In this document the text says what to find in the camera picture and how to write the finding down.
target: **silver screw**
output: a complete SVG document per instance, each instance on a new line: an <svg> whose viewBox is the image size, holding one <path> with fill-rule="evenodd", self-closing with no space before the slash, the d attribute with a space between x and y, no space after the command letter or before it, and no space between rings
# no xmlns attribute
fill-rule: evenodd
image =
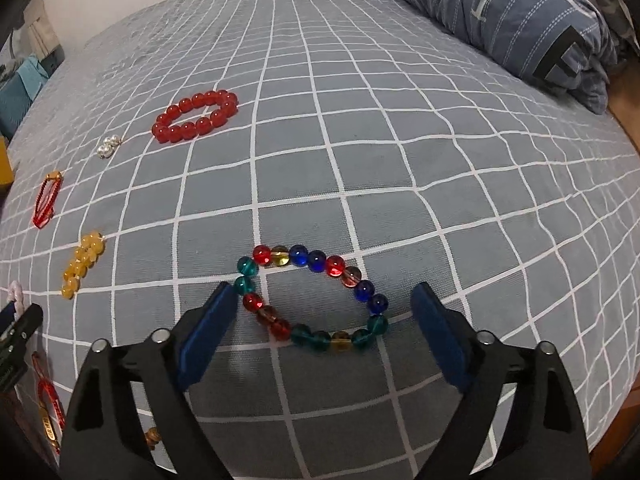
<svg viewBox="0 0 640 480"><path fill-rule="evenodd" d="M487 330L481 330L480 332L478 332L476 337L478 338L478 341L483 345L492 345L495 343L495 335L493 335L491 332L488 332Z"/></svg>
<svg viewBox="0 0 640 480"><path fill-rule="evenodd" d="M155 343L164 343L167 339L169 339L170 335L171 332L169 332L167 329L159 328L152 333L151 340Z"/></svg>
<svg viewBox="0 0 640 480"><path fill-rule="evenodd" d="M94 344L91 345L91 350L99 354L107 348L107 346L109 346L109 342L106 339L96 339Z"/></svg>
<svg viewBox="0 0 640 480"><path fill-rule="evenodd" d="M553 355L556 353L556 347L553 346L553 343L550 343L549 341L541 342L540 350L542 350L542 353L546 355Z"/></svg>

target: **red cord bracelet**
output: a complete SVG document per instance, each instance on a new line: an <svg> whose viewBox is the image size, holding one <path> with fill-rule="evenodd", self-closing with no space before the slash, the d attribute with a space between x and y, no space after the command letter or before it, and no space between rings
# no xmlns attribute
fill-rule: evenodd
<svg viewBox="0 0 640 480"><path fill-rule="evenodd" d="M40 192L33 209L33 217L31 218L33 225L38 229L42 229L53 218L53 203L60 192L60 186L62 186L62 173L59 171L47 173L42 186L40 186Z"/></svg>
<svg viewBox="0 0 640 480"><path fill-rule="evenodd" d="M53 449L57 454L60 454L60 443L58 441L56 431L53 429L53 425L51 423L51 417L49 416L49 410L47 409L47 405L45 403L44 394L47 394L47 397L49 397L49 402L53 406L60 431L65 431L65 412L62 409L62 403L60 402L60 397L58 396L56 387L42 370L42 366L40 365L40 355L37 352L34 352L33 354L31 354L31 361L33 362L33 369L38 376L38 408L40 410L40 418L42 419L44 432L47 435L47 439Z"/></svg>
<svg viewBox="0 0 640 480"><path fill-rule="evenodd" d="M171 126L182 114L191 112L194 108L219 105L218 110L207 117L200 117L195 123L187 121L182 126ZM191 140L199 135L206 135L214 128L226 123L228 118L238 113L238 96L226 90L210 90L204 94L197 93L191 98L180 99L177 105L170 105L166 112L156 117L151 127L151 133L161 144L167 141L179 142Z"/></svg>

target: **teal bead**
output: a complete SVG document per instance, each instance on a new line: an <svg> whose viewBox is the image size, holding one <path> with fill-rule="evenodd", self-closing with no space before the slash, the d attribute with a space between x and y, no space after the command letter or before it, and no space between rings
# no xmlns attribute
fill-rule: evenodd
<svg viewBox="0 0 640 480"><path fill-rule="evenodd" d="M372 341L373 334L366 328L361 328L351 334L351 343L359 350L369 346Z"/></svg>
<svg viewBox="0 0 640 480"><path fill-rule="evenodd" d="M318 351L324 351L331 346L331 335L324 330L317 330L311 335L311 346Z"/></svg>
<svg viewBox="0 0 640 480"><path fill-rule="evenodd" d="M389 328L389 322L382 314L369 317L367 321L367 328L373 335L383 335L386 329Z"/></svg>
<svg viewBox="0 0 640 480"><path fill-rule="evenodd" d="M246 276L238 276L234 281L234 289L240 296L244 296L249 292L255 292L254 282Z"/></svg>
<svg viewBox="0 0 640 480"><path fill-rule="evenodd" d="M311 329L304 324L291 327L291 341L298 346L304 346L312 341Z"/></svg>
<svg viewBox="0 0 640 480"><path fill-rule="evenodd" d="M238 272L244 276L255 276L258 274L258 264L252 258L243 256L238 260Z"/></svg>

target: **bed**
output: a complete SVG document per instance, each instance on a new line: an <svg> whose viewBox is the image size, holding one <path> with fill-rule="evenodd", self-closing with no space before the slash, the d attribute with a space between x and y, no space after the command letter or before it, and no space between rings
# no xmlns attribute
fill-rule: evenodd
<svg viewBox="0 0 640 480"><path fill-rule="evenodd" d="M154 140L167 105L213 87L240 101L224 128ZM126 142L98 158L114 134ZM171 327L235 279L236 260L259 242L341 254L388 296L389 332L339 355L276 343L239 309L189 391L238 478L413 477L460 398L410 315L422 280L478 330L555 343L591 447L638 372L640 161L625 133L397 0L141 10L60 67L10 158L0 283L19 280L43 306L34 344L65 403L92 341L128 344ZM64 184L38 231L33 203L52 170ZM64 300L62 272L92 230L106 251ZM260 276L263 296L292 322L363 325L361 304L329 279L292 266ZM33 374L20 393L33 398ZM492 460L511 393L478 467ZM135 394L146 429L152 413ZM171 468L162 446L154 456Z"/></svg>

